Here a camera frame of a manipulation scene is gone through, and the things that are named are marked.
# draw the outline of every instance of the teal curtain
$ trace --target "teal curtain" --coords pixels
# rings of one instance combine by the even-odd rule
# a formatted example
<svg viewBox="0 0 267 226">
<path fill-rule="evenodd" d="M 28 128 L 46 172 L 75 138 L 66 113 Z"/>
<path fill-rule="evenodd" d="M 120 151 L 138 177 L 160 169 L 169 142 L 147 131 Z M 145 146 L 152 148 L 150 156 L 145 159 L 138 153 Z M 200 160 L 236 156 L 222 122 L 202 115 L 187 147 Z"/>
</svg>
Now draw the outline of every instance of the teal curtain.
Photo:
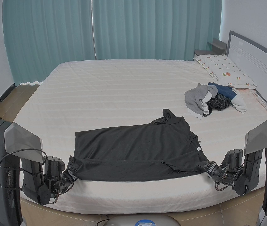
<svg viewBox="0 0 267 226">
<path fill-rule="evenodd" d="M 191 60 L 219 37 L 222 0 L 92 0 L 97 59 Z"/>
<path fill-rule="evenodd" d="M 3 32 L 16 85 L 95 59 L 91 0 L 3 0 Z"/>
</svg>

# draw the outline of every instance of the blue sticker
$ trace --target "blue sticker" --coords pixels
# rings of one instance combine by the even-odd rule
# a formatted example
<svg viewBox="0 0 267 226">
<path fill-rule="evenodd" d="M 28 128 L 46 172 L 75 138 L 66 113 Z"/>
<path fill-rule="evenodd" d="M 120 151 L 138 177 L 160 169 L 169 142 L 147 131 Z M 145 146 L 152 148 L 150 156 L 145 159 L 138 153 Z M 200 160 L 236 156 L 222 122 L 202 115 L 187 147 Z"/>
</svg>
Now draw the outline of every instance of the blue sticker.
<svg viewBox="0 0 267 226">
<path fill-rule="evenodd" d="M 136 222 L 134 226 L 155 226 L 155 223 L 149 219 L 142 219 L 139 222 Z"/>
</svg>

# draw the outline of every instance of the gray towel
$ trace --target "gray towel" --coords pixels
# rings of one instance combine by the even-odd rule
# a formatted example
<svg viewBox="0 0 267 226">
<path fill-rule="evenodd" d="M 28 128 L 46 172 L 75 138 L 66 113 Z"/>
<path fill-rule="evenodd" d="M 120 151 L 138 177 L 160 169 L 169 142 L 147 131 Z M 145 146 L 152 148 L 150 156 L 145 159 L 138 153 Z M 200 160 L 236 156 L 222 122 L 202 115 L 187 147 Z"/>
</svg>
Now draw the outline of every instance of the gray towel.
<svg viewBox="0 0 267 226">
<path fill-rule="evenodd" d="M 194 89 L 185 92 L 185 102 L 187 107 L 198 115 L 203 115 L 202 100 L 208 93 L 212 94 L 212 98 L 217 95 L 218 89 L 215 85 L 201 85 L 198 84 Z"/>
</svg>

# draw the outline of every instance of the black garment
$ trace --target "black garment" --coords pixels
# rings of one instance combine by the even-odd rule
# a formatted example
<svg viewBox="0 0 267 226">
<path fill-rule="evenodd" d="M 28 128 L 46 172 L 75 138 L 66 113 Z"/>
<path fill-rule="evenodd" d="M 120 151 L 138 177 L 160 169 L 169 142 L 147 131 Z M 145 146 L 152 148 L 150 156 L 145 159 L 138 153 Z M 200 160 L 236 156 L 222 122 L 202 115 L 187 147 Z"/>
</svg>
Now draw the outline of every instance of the black garment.
<svg viewBox="0 0 267 226">
<path fill-rule="evenodd" d="M 76 132 L 69 164 L 82 180 L 151 181 L 203 172 L 207 161 L 184 117 L 163 109 L 149 124 Z"/>
<path fill-rule="evenodd" d="M 212 98 L 211 100 L 207 102 L 209 114 L 207 115 L 203 114 L 203 116 L 210 115 L 212 113 L 213 108 L 215 108 L 218 111 L 222 111 L 225 108 L 228 108 L 230 103 L 231 103 L 231 99 L 225 97 L 224 95 L 220 93 L 217 93 L 217 95 L 214 98 Z"/>
</svg>

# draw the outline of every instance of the fitted sheet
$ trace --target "fitted sheet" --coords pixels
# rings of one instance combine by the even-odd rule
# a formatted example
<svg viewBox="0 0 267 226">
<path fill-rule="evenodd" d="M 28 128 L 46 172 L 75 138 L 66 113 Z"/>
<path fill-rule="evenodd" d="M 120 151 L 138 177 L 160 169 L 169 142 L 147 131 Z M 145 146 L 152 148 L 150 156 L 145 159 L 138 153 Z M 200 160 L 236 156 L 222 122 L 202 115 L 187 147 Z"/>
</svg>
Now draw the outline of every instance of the fitted sheet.
<svg viewBox="0 0 267 226">
<path fill-rule="evenodd" d="M 14 121 L 42 139 L 48 156 L 67 164 L 74 153 L 75 132 L 146 124 L 168 108 L 189 123 L 208 160 L 221 164 L 228 150 L 244 149 L 245 134 L 267 120 L 267 106 L 255 91 L 242 89 L 248 107 L 245 114 L 229 107 L 200 120 L 188 113 L 184 93 L 208 82 L 213 82 L 211 76 L 193 61 L 66 62 L 46 78 Z M 259 175 L 256 188 L 265 184 L 264 153 Z M 203 173 L 144 182 L 78 180 L 56 204 L 47 206 L 85 214 L 180 212 L 236 196 L 230 187 L 216 191 Z"/>
</svg>

